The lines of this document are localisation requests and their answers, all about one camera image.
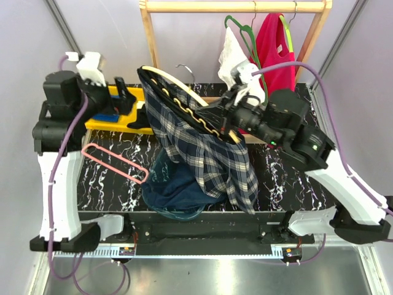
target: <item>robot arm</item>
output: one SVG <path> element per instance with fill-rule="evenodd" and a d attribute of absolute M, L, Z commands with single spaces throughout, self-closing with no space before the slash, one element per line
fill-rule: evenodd
<path fill-rule="evenodd" d="M 233 71 L 236 84 L 215 103 L 196 113 L 226 134 L 241 128 L 279 149 L 289 165 L 319 181 L 340 205 L 320 211 L 287 212 L 285 226 L 295 235 L 332 234 L 356 244 L 387 239 L 390 224 L 384 219 L 387 200 L 370 188 L 353 170 L 348 174 L 334 143 L 320 129 L 307 126 L 304 118 L 309 104 L 289 89 L 275 91 L 266 109 L 250 105 L 247 85 L 257 71 L 248 61 Z M 210 114 L 220 114 L 214 122 Z M 371 198 L 351 178 L 356 177 Z"/>
<path fill-rule="evenodd" d="M 104 215 L 90 221 L 79 220 L 77 181 L 82 167 L 82 140 L 85 122 L 99 112 L 114 109 L 106 81 L 101 72 L 103 58 L 87 52 L 78 62 L 78 74 L 58 71 L 44 82 L 47 100 L 43 103 L 39 121 L 33 128 L 34 151 L 42 173 L 44 212 L 39 235 L 30 241 L 32 251 L 48 251 L 50 233 L 54 231 L 53 249 L 64 252 L 93 251 L 100 240 L 123 230 L 123 216 Z M 115 78 L 120 96 L 130 95 L 121 78 Z M 55 228 L 49 224 L 49 176 L 58 157 L 64 136 L 82 105 L 82 94 L 88 104 L 67 142 L 52 187 L 52 208 Z"/>

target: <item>yellow block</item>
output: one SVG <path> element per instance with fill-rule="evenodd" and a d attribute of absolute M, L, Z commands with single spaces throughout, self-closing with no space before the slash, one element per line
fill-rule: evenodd
<path fill-rule="evenodd" d="M 116 86 L 108 86 L 108 88 L 109 88 L 109 93 L 111 95 L 119 95 Z M 137 101 L 145 100 L 143 95 L 143 90 L 141 88 L 128 87 L 127 89 L 136 97 Z M 127 127 L 129 123 L 136 121 L 136 105 L 137 103 L 134 104 L 133 109 L 128 115 L 120 115 L 119 121 L 117 122 L 105 122 L 105 121 L 90 119 L 85 123 L 85 126 L 87 129 L 95 129 L 95 130 L 139 133 L 139 134 L 153 134 L 153 130 L 151 128 L 131 129 Z"/>

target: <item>clothes rack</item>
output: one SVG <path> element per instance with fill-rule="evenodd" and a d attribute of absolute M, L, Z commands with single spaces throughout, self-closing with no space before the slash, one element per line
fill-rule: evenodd
<path fill-rule="evenodd" d="M 150 56 L 155 68 L 160 68 L 158 50 L 155 42 L 152 23 L 152 13 L 297 13 L 315 14 L 306 38 L 300 49 L 297 61 L 306 63 L 315 46 L 319 34 L 325 24 L 333 0 L 321 0 L 320 2 L 154 2 L 139 0 L 142 21 L 149 45 Z M 296 69 L 296 81 L 298 81 L 301 68 Z"/>

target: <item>black marble table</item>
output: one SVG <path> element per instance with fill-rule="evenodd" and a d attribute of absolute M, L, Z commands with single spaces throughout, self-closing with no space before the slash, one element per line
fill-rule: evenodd
<path fill-rule="evenodd" d="M 195 84 L 194 91 L 200 96 L 221 96 L 225 84 Z M 298 96 L 311 105 L 307 115 L 308 124 L 318 126 L 314 107 L 306 84 L 296 87 Z M 149 169 L 161 147 L 153 135 L 107 132 L 93 130 L 90 142 L 97 143 L 116 154 Z M 249 158 L 259 180 L 255 211 L 320 210 L 334 205 L 334 197 L 318 182 L 304 173 L 286 165 L 278 152 L 263 144 L 249 144 Z M 118 159 L 94 149 L 94 157 L 113 165 L 134 177 L 142 173 Z M 115 174 L 107 168 L 85 159 L 80 173 L 78 209 L 84 212 L 131 212 L 148 211 L 141 197 L 141 186 Z M 207 211 L 238 211 L 230 202 L 224 201 L 207 206 Z"/>

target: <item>pink coat hanger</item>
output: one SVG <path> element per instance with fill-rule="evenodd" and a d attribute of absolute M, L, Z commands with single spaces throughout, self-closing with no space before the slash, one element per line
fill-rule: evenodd
<path fill-rule="evenodd" d="M 101 151 L 104 151 L 104 152 L 106 152 L 107 154 L 112 155 L 112 156 L 114 156 L 115 158 L 118 158 L 119 160 L 121 160 L 121 161 L 123 161 L 123 162 L 126 162 L 127 164 L 130 164 L 131 166 L 134 166 L 135 168 L 137 168 L 137 169 L 139 169 L 139 170 L 142 170 L 142 171 L 146 174 L 146 175 L 145 175 L 145 178 L 144 178 L 143 180 L 138 180 L 138 179 L 136 179 L 136 178 L 134 178 L 134 177 L 132 177 L 132 176 L 130 176 L 130 175 L 128 175 L 128 174 L 126 174 L 126 173 L 120 171 L 119 169 L 116 169 L 116 168 L 110 166 L 109 164 L 104 163 L 104 162 L 101 161 L 101 160 L 98 160 L 97 158 L 93 157 L 92 155 L 90 155 L 90 154 L 88 154 L 88 153 L 86 152 L 86 150 L 87 150 L 88 148 L 90 148 L 90 147 L 94 147 L 94 148 L 96 148 L 96 149 L 99 149 L 99 150 L 101 150 Z M 120 174 L 120 175 L 122 175 L 122 176 L 128 178 L 129 180 L 132 180 L 132 181 L 138 183 L 138 184 L 144 183 L 144 182 L 146 181 L 148 175 L 149 175 L 149 171 L 147 171 L 147 169 L 145 169 L 145 168 L 139 166 L 138 164 L 135 164 L 134 162 L 131 162 L 130 160 L 128 160 L 128 159 L 122 157 L 121 155 L 115 154 L 114 152 L 111 152 L 111 151 L 109 151 L 109 150 L 103 148 L 102 146 L 99 146 L 99 145 L 96 144 L 96 143 L 89 143 L 89 144 L 86 144 L 86 145 L 82 148 L 81 153 L 82 153 L 82 155 L 84 155 L 85 157 L 88 157 L 89 159 L 93 160 L 94 162 L 97 162 L 97 163 L 99 163 L 100 165 L 102 165 L 102 166 L 104 166 L 104 167 L 106 167 L 106 168 L 108 168 L 108 169 L 110 169 L 110 170 L 112 170 L 112 171 L 114 171 L 114 172 L 116 172 L 116 173 L 118 173 L 118 174 Z"/>

